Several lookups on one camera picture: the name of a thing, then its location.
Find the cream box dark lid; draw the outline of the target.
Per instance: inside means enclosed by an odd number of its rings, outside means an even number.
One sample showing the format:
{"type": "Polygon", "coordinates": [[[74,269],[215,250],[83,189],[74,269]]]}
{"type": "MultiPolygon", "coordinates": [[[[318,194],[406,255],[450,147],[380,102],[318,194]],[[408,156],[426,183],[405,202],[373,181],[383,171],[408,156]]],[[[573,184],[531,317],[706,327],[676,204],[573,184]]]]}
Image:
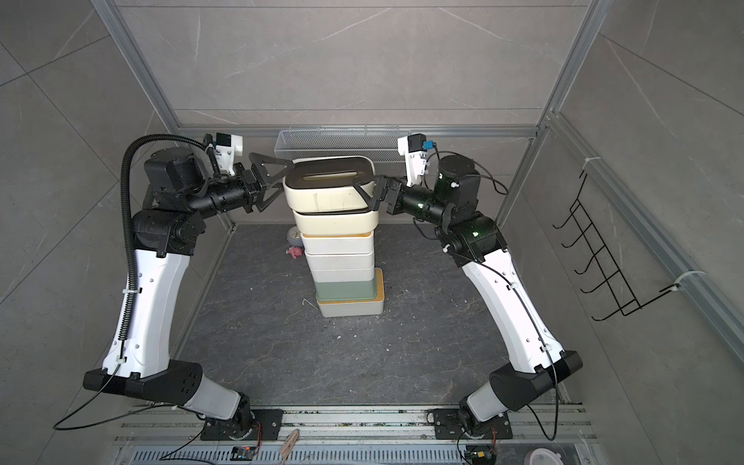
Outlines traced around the cream box dark lid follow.
{"type": "Polygon", "coordinates": [[[368,205],[354,188],[354,181],[372,196],[375,176],[374,164],[363,156],[308,158],[294,161],[283,185],[288,206],[294,212],[356,211],[368,205]]]}
{"type": "Polygon", "coordinates": [[[373,232],[379,224],[377,211],[293,214],[296,226],[305,236],[361,236],[373,232]]]}

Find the bamboo lid box edge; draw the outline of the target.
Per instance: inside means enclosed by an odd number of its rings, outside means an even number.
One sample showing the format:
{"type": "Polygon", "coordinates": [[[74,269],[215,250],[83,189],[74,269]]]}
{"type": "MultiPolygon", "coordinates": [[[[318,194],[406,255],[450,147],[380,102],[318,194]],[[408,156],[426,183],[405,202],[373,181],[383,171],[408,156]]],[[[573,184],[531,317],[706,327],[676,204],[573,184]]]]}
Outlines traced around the bamboo lid box edge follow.
{"type": "Polygon", "coordinates": [[[374,232],[352,236],[306,236],[300,238],[311,255],[366,255],[374,251],[374,232]]]}

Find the white tissue box bamboo lid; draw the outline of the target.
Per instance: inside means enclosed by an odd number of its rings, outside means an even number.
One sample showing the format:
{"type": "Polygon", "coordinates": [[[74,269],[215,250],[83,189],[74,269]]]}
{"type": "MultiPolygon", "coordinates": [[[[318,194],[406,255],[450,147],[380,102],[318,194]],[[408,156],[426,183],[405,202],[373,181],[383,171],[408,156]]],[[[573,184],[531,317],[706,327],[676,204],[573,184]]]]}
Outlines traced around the white tissue box bamboo lid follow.
{"type": "Polygon", "coordinates": [[[365,254],[311,254],[305,255],[312,270],[370,269],[375,265],[375,253],[365,254]]]}

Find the mint green tissue box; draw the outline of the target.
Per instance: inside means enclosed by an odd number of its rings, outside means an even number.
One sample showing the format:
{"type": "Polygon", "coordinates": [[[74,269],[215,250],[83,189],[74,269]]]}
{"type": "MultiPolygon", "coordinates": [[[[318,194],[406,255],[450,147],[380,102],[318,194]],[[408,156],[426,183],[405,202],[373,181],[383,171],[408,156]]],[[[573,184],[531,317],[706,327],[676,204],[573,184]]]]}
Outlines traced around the mint green tissue box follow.
{"type": "Polygon", "coordinates": [[[318,302],[373,300],[377,296],[375,279],[369,281],[316,282],[318,302]]]}

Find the large bamboo lid tissue box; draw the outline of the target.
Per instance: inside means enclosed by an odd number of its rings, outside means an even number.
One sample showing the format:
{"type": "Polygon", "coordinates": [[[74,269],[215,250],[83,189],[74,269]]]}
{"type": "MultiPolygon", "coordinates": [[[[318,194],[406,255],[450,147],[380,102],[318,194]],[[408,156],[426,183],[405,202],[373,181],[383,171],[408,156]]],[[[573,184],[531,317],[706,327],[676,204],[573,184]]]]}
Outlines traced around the large bamboo lid tissue box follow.
{"type": "Polygon", "coordinates": [[[375,267],[375,277],[369,282],[374,286],[374,295],[365,300],[321,300],[316,298],[320,311],[325,318],[378,316],[383,313],[385,305],[385,287],[383,271],[375,267]]]}

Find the white tissue box grey lid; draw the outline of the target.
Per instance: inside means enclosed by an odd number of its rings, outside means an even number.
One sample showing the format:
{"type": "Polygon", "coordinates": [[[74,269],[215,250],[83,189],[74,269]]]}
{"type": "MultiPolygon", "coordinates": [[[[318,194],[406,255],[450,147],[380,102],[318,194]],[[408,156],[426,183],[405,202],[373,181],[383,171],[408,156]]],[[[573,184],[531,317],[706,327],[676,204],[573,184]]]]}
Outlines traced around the white tissue box grey lid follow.
{"type": "Polygon", "coordinates": [[[316,283],[367,282],[375,278],[375,267],[368,269],[311,269],[316,283]]]}

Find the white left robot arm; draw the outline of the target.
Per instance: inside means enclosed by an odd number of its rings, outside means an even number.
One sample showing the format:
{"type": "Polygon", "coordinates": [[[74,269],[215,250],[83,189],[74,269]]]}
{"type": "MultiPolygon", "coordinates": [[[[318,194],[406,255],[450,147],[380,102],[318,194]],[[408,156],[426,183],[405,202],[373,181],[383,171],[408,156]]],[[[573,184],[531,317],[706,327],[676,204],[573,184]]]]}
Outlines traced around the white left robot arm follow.
{"type": "Polygon", "coordinates": [[[264,211],[283,192],[289,160],[252,153],[250,166],[224,165],[240,150],[236,137],[201,141],[171,134],[142,136],[127,147],[120,171],[126,286],[112,346],[83,386],[177,407],[205,421],[218,438],[257,432],[247,395],[208,379],[197,362],[170,355],[177,295],[205,221],[235,209],[264,211]]]}

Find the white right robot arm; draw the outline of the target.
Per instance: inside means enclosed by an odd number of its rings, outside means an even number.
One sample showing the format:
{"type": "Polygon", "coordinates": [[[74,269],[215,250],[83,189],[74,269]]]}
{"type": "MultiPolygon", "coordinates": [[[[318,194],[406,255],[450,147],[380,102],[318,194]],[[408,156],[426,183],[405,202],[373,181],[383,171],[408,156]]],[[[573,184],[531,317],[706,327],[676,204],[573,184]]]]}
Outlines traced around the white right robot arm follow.
{"type": "Polygon", "coordinates": [[[437,169],[432,188],[416,178],[367,174],[354,176],[351,185],[372,211],[384,203],[390,215],[433,225],[434,239],[476,287],[496,323],[509,360],[465,396],[457,412],[464,433],[479,436],[491,420],[557,389],[583,361],[552,335],[517,275],[501,230],[478,210],[480,183],[491,174],[455,152],[439,159],[437,169]]]}

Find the small grey alarm clock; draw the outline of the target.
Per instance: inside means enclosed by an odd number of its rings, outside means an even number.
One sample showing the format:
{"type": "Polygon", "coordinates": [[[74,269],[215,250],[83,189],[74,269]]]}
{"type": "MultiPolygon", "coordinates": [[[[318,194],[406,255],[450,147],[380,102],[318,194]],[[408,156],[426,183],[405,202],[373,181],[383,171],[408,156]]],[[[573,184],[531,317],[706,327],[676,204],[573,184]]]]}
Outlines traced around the small grey alarm clock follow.
{"type": "Polygon", "coordinates": [[[287,232],[288,244],[292,247],[302,247],[303,242],[301,238],[301,232],[296,226],[292,226],[287,232]]]}

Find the small pink pig toy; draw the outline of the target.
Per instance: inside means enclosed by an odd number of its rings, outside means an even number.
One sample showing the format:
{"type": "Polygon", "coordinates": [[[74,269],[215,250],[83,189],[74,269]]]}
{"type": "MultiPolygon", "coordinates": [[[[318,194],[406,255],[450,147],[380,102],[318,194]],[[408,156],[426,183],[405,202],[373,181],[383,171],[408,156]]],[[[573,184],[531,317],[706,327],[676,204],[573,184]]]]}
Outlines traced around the small pink pig toy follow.
{"type": "Polygon", "coordinates": [[[290,255],[293,259],[298,259],[304,255],[304,251],[300,246],[291,246],[286,251],[286,254],[290,255]]]}

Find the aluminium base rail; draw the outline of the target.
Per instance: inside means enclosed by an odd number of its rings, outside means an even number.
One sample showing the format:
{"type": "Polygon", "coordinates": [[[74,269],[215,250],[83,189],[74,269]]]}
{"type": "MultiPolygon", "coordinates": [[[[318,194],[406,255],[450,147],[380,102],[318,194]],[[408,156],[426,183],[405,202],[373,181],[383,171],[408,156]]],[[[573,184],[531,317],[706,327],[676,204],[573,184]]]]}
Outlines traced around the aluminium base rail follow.
{"type": "Polygon", "coordinates": [[[211,438],[182,411],[154,410],[116,428],[107,464],[605,464],[585,409],[538,405],[477,431],[451,405],[260,406],[260,432],[211,438]]]}

